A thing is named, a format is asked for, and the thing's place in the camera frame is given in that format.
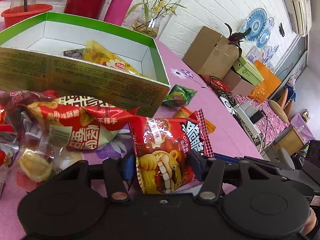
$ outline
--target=glass vase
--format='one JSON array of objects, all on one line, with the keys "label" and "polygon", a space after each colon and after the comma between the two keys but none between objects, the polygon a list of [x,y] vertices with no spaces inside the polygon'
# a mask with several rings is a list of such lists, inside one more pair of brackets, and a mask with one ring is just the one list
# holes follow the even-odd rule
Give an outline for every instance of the glass vase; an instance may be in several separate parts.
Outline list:
[{"label": "glass vase", "polygon": [[132,29],[136,32],[143,33],[152,38],[156,38],[159,33],[159,28],[164,16],[141,9],[141,13],[131,25]]}]

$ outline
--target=green box lid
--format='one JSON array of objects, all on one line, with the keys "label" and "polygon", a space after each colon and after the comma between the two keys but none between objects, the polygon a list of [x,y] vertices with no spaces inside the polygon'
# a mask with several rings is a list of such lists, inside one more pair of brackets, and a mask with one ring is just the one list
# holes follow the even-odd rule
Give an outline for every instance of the green box lid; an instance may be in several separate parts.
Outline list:
[{"label": "green box lid", "polygon": [[248,80],[252,85],[256,86],[264,79],[256,66],[251,63],[244,55],[241,55],[239,59],[233,64],[236,72]]}]

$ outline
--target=open cardboard box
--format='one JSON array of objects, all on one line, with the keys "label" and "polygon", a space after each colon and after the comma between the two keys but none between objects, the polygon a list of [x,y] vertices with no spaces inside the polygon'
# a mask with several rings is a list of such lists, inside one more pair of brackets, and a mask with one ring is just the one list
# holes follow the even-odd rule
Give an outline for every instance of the open cardboard box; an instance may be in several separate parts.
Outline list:
[{"label": "open cardboard box", "polygon": [[[117,54],[137,76],[63,56],[93,39]],[[170,83],[153,38],[85,17],[46,12],[0,32],[0,89],[55,90],[83,95],[153,117]]]}]

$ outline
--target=power strip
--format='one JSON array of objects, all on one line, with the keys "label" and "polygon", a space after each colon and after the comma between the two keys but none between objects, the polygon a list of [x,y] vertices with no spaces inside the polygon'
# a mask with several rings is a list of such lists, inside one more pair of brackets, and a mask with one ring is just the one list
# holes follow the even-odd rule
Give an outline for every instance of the power strip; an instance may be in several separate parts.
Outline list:
[{"label": "power strip", "polygon": [[247,125],[247,127],[249,128],[250,132],[252,132],[252,135],[257,138],[258,135],[260,135],[260,130],[259,128],[253,124],[250,120],[250,118],[247,116],[247,114],[244,112],[244,110],[238,106],[237,108],[235,108],[235,111],[239,114],[239,116],[241,117],[241,119],[244,121],[244,123]]}]

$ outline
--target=yellow snack package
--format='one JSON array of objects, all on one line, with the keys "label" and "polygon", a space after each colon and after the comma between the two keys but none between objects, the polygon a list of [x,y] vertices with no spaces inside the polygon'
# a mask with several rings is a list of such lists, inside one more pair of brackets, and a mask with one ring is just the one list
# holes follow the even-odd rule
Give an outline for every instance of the yellow snack package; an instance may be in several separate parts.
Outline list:
[{"label": "yellow snack package", "polygon": [[132,67],[129,63],[125,62],[116,54],[108,51],[105,47],[103,47],[94,40],[89,40],[86,42],[83,60],[127,71],[131,74],[144,76],[134,67]]},{"label": "yellow snack package", "polygon": [[[186,107],[180,108],[180,110],[176,113],[174,118],[185,118],[189,117],[192,114],[192,112],[187,109]],[[207,119],[204,119],[205,127],[207,128],[208,134],[213,133],[216,129],[216,126],[208,121]]]}]

